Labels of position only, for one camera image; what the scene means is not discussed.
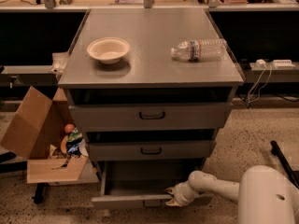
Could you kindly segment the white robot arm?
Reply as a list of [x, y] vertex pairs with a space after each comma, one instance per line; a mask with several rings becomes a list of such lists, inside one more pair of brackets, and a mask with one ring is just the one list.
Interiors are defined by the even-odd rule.
[[238, 224], [299, 224], [299, 189], [282, 173], [264, 165], [249, 168], [239, 183], [193, 171], [188, 180], [165, 190], [168, 206], [186, 206], [206, 192], [237, 204]]

